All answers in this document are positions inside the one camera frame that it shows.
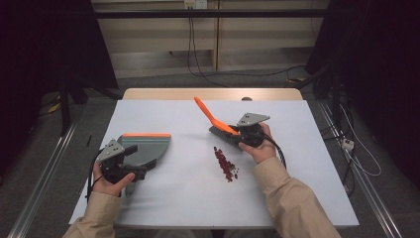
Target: person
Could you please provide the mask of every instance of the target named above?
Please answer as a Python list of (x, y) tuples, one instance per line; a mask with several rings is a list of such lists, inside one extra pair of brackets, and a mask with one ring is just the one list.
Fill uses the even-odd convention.
[[(261, 125), (272, 138), (268, 125)], [(257, 163), (254, 176), (265, 194), (266, 207), (281, 237), (340, 237), (312, 189), (288, 174), (276, 156), (273, 143), (264, 140), (257, 148), (244, 143), (239, 146)], [(95, 179), (102, 176), (97, 163), (93, 175)], [(113, 221), (121, 206), (118, 194), (133, 178), (134, 175), (129, 174), (116, 184), (101, 178), (93, 186), (84, 216), (68, 228), (64, 237), (115, 237)]]

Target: person's left hand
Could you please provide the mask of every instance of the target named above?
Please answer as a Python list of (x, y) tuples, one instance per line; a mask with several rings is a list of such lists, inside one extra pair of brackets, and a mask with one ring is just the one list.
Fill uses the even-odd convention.
[(118, 196), (121, 190), (124, 187), (126, 187), (135, 178), (135, 176), (135, 174), (129, 173), (117, 183), (113, 184), (110, 181), (106, 180), (104, 177), (102, 177), (100, 164), (95, 162), (95, 165), (93, 166), (93, 177), (95, 180), (97, 180), (98, 178), (100, 179), (98, 179), (98, 181), (95, 183), (92, 190), (108, 195)]

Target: black horizontal bar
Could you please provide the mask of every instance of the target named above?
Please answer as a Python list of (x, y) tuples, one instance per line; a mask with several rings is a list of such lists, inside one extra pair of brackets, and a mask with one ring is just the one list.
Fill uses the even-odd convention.
[(95, 11), (47, 12), (72, 17), (96, 17), (97, 19), (128, 18), (323, 18), (355, 14), (352, 10), (330, 9), (282, 9), (282, 10), (142, 10), (142, 11)]

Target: hand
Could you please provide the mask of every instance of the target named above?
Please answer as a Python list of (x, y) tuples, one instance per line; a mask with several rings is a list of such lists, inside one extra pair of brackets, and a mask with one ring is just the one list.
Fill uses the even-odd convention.
[(100, 179), (98, 179), (96, 184), (93, 186), (92, 190), (108, 195), (119, 196), (121, 190), (124, 187), (126, 187), (136, 177), (136, 175), (133, 173), (129, 173), (117, 183), (113, 184), (110, 181), (107, 181), (104, 177), (102, 177), (102, 171), (99, 166), (99, 163), (95, 162), (95, 165), (93, 166), (93, 177), (95, 180), (97, 180), (98, 178)]
[[(262, 126), (262, 130), (272, 138), (271, 133), (269, 132), (268, 125), (266, 125), (265, 123), (260, 123), (260, 125)], [(239, 147), (241, 147), (242, 150), (250, 154), (257, 164), (276, 156), (275, 145), (273, 145), (268, 140), (263, 140), (262, 144), (256, 148), (251, 147), (242, 142), (239, 143)]]

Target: sleeve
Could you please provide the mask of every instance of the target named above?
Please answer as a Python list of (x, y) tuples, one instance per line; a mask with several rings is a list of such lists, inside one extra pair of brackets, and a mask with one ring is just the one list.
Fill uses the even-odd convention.
[(276, 157), (255, 167), (274, 226), (283, 237), (340, 237), (312, 189), (291, 178)]
[(84, 216), (77, 218), (63, 237), (115, 237), (114, 219), (120, 207), (120, 197), (92, 191)]

